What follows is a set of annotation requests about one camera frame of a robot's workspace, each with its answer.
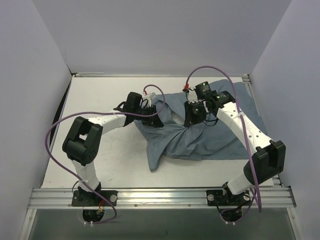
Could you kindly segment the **blue-grey pillowcase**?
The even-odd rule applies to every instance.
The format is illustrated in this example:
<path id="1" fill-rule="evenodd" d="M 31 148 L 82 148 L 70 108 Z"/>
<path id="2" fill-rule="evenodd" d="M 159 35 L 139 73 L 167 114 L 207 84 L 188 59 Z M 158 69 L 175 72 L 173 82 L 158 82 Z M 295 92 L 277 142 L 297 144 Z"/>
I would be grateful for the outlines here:
<path id="1" fill-rule="evenodd" d="M 150 171 L 158 169 L 162 155 L 192 161 L 248 158 L 243 144 L 221 121 L 216 125 L 200 123 L 190 127 L 177 123 L 173 114 L 185 118 L 186 100 L 183 92 L 157 95 L 152 103 L 157 109 L 164 107 L 158 115 L 164 126 L 156 128 L 144 126 L 140 121 L 134 122 L 147 141 L 146 155 Z"/>

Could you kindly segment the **white pillow yellow edge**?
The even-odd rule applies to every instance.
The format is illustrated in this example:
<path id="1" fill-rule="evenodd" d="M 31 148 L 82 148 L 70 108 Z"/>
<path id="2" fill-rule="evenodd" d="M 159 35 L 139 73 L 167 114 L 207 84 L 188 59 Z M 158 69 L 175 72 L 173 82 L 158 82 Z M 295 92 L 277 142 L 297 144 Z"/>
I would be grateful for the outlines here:
<path id="1" fill-rule="evenodd" d="M 173 115 L 172 120 L 175 121 L 177 124 L 183 125 L 185 120 L 181 118 L 179 115 Z"/>

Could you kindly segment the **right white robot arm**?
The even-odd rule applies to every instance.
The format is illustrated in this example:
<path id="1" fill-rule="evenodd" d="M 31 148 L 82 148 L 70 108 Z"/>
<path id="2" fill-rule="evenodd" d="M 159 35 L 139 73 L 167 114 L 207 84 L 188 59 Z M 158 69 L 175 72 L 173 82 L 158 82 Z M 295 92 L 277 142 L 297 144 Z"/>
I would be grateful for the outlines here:
<path id="1" fill-rule="evenodd" d="M 283 171 L 285 144 L 272 140 L 248 118 L 240 108 L 236 94 L 212 90 L 206 81 L 196 85 L 193 92 L 196 100 L 184 103 L 184 126 L 204 123 L 208 115 L 213 115 L 234 133 L 247 150 L 249 159 L 241 175 L 223 186 L 221 197 L 226 204 L 234 204 L 240 194 Z"/>

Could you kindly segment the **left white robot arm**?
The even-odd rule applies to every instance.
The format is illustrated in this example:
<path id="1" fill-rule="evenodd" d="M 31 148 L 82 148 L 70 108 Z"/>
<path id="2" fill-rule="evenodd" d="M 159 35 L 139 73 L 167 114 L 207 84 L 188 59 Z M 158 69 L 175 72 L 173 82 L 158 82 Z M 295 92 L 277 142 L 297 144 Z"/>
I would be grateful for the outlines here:
<path id="1" fill-rule="evenodd" d="M 72 161 L 76 174 L 82 179 L 78 186 L 77 199 L 95 206 L 101 201 L 101 183 L 97 178 L 94 159 L 102 135 L 125 127 L 133 121 L 140 121 L 147 127 L 162 128 L 164 124 L 152 104 L 155 93 L 142 96 L 130 92 L 126 101 L 121 102 L 107 115 L 84 118 L 76 117 L 63 142 L 62 150 Z"/>

